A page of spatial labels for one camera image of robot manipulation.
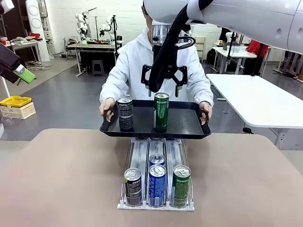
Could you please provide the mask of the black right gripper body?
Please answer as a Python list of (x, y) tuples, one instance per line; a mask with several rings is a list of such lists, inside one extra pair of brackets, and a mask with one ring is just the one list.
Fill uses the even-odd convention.
[(153, 78), (172, 79), (177, 69), (178, 47), (163, 48), (155, 45), (153, 47)]

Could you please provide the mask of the person's left hand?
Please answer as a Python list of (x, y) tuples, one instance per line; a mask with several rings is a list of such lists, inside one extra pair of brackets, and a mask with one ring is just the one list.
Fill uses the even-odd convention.
[(208, 102), (201, 102), (199, 104), (199, 108), (202, 111), (200, 120), (201, 124), (204, 125), (206, 122), (208, 122), (212, 117), (212, 106)]

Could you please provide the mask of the person's right hand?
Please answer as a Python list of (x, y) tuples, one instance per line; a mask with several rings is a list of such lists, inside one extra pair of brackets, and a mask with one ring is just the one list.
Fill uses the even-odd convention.
[(107, 98), (99, 106), (100, 114), (102, 116), (104, 116), (104, 113), (106, 113), (106, 119), (109, 122), (111, 122), (111, 119), (112, 119), (112, 117), (114, 115), (114, 113), (111, 110), (109, 110), (109, 109), (113, 108), (114, 105), (115, 105), (115, 100), (113, 98)]

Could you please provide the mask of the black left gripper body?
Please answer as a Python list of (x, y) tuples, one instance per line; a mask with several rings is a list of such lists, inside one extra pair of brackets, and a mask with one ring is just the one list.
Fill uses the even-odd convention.
[(0, 44), (0, 75), (14, 84), (19, 79), (14, 70), (19, 65), (20, 57), (3, 44)]

